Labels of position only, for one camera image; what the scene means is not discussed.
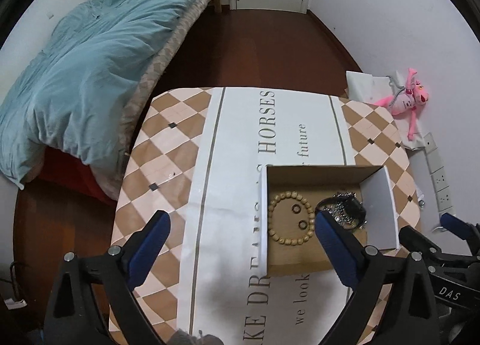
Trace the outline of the white cardboard jewelry box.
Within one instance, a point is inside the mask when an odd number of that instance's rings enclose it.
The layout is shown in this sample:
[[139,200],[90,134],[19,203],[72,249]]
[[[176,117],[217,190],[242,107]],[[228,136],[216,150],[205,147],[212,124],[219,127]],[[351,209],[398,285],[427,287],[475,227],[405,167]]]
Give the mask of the white cardboard jewelry box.
[[259,177],[261,274],[354,267],[365,246],[400,246],[385,166],[267,165]]

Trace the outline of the woven pattern mattress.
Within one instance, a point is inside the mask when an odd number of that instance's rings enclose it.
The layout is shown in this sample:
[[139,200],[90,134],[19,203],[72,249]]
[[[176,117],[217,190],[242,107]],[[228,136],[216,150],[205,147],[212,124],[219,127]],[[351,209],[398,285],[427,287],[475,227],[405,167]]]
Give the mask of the woven pattern mattress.
[[103,174],[98,168],[93,166],[90,168],[97,185],[109,199],[116,201],[120,195],[120,187],[128,163],[129,149],[133,141],[134,131],[148,99],[159,78],[185,40],[187,33],[207,8],[210,1],[215,0],[193,0],[193,3],[188,6],[185,14],[180,16],[171,37],[167,39],[163,48],[151,59],[137,87],[135,87],[132,98],[124,107],[120,115],[120,132],[117,135],[120,143],[120,165],[117,167],[116,172],[109,176]]

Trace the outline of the checkered tablecloth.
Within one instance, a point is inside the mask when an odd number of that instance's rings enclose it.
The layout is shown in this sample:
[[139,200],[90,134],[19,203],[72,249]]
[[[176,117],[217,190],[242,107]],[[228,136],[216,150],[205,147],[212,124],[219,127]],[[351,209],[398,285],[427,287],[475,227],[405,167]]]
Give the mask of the checkered tablecloth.
[[408,156],[380,107],[268,88],[180,88],[151,101],[126,168],[112,243],[157,210],[172,231],[134,296],[155,331],[225,344],[317,344],[346,304],[335,272],[259,271],[264,165],[384,165],[398,227],[419,227]]

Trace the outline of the pink panther plush toy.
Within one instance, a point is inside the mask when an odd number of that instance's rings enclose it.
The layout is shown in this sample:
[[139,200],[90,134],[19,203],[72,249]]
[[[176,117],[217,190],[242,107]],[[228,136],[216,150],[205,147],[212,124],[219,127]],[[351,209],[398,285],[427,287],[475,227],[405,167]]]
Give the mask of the pink panther plush toy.
[[416,78],[417,70],[408,69],[408,76],[405,85],[391,96],[383,97],[375,101],[375,106],[386,108],[393,117],[406,115],[409,118],[407,138],[413,141],[417,133],[417,113],[420,107],[424,106],[430,98],[422,82]]

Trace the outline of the teal blue duvet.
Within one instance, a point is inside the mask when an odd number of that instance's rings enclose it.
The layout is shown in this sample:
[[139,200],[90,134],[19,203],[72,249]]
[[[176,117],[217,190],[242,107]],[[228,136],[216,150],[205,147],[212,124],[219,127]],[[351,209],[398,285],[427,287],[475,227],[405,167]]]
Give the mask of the teal blue duvet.
[[47,148],[116,178],[139,84],[197,0],[89,0],[70,11],[1,105],[1,173],[18,187]]

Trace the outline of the white wall power strip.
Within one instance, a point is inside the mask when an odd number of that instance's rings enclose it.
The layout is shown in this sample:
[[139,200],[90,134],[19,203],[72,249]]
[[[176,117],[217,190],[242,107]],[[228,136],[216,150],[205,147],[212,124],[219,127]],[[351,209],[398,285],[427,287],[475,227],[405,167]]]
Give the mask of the white wall power strip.
[[428,132],[425,135],[424,140],[425,158],[430,178],[433,183],[433,190],[439,213],[450,213],[451,215],[455,215],[456,211],[454,210],[452,202],[452,194],[450,193],[447,174],[443,165],[442,157],[439,153],[439,148],[431,132]]

